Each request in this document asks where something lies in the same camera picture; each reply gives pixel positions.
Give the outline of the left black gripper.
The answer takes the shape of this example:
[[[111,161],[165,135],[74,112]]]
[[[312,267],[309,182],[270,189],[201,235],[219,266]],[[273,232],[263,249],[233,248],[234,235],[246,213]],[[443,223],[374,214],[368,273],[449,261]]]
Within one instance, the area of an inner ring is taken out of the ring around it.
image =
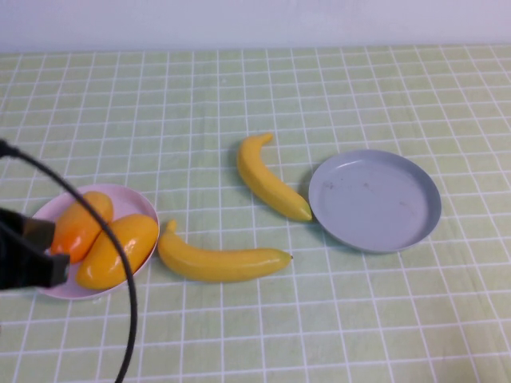
[[[55,223],[1,209],[1,290],[51,288],[67,282],[70,256],[47,255]],[[37,258],[34,274],[33,255]]]

